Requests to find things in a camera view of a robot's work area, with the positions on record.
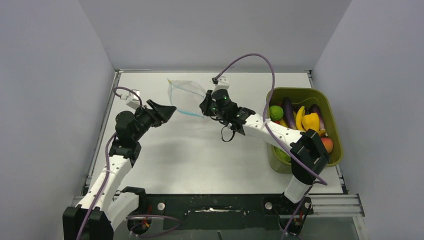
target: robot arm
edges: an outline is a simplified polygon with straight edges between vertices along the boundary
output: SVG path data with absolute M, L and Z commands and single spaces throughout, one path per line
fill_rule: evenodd
M 82 226 L 84 230 L 81 239 L 113 239 L 115 229 L 125 217 L 135 209 L 143 207 L 139 204 L 139 198 L 146 194 L 142 188 L 126 187 L 121 191 L 116 202 L 112 203 L 112 199 L 121 181 L 139 157 L 142 148 L 139 143 L 140 138 L 150 127 L 157 128 L 166 123 L 177 108 L 159 105 L 152 100 L 147 101 L 151 107 L 147 108 L 147 106 L 140 106 L 138 99 L 135 99 L 132 94 L 129 97 L 126 104 L 134 108 L 135 113 L 122 111 L 115 118 L 116 138 L 108 152 L 110 169 L 107 170 L 105 166 L 90 191 L 76 207 L 68 207 L 63 213 L 65 240 L 76 239 L 83 220 L 104 183 L 101 195 L 88 216 L 87 224 Z
M 262 139 L 280 149 L 282 147 L 277 143 L 277 140 L 281 141 L 296 158 L 316 175 L 319 175 L 327 166 L 330 156 L 317 132 L 311 129 L 302 132 L 283 127 L 272 121 L 264 122 L 262 116 L 253 110 L 239 107 L 237 103 L 231 101 L 227 91 L 230 86 L 227 79 L 224 77 L 213 78 L 212 81 L 216 85 L 215 89 L 213 91 L 208 90 L 205 99 L 199 105 L 205 116 L 217 117 L 220 123 L 234 132 Z M 296 161 L 291 161 L 291 171 L 293 177 L 283 195 L 296 204 L 314 183 L 315 177 Z

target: green lime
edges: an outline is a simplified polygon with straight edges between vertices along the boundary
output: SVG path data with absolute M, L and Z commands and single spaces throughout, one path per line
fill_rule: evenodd
M 283 118 L 283 109 L 280 106 L 270 106 L 269 107 L 269 116 L 272 121 L 278 121 Z
M 277 157 L 282 160 L 285 163 L 290 163 L 291 162 L 291 158 L 289 155 L 287 155 L 287 153 L 281 149 L 279 149 L 278 147 L 274 147 L 275 148 L 275 154 L 277 155 Z

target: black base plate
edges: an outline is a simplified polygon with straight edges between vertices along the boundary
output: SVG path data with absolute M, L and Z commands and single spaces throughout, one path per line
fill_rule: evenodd
M 280 226 L 275 211 L 280 215 L 291 215 L 297 207 L 281 194 L 147 194 L 145 199 L 151 205 L 151 214 L 181 220 L 179 230 L 278 230 Z M 272 203 L 273 209 L 265 208 L 267 202 Z M 158 210 L 159 203 L 165 204 L 164 210 Z M 304 203 L 311 203 L 311 199 L 306 197 Z M 300 208 L 303 212 L 307 210 L 304 203 Z M 164 221 L 163 229 L 174 226 L 174 222 Z

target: peach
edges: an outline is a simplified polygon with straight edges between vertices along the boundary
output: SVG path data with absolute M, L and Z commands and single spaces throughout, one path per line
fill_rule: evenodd
M 325 149 L 328 153 L 333 151 L 333 141 L 328 137 L 321 137 L 321 141 L 324 144 Z

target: black strap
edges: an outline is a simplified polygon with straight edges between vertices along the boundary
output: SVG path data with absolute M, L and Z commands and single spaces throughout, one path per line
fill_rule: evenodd
M 233 138 L 234 138 L 234 136 L 236 135 L 236 131 L 232 131 L 232 136 L 231 136 L 231 138 L 229 139 L 229 140 L 224 140 L 224 136 L 223 136 L 223 130 L 226 128 L 227 126 L 224 126 L 222 129 L 221 129 L 221 140 L 224 142 L 224 143 L 228 143 L 228 142 L 230 142 L 231 140 L 233 140 Z

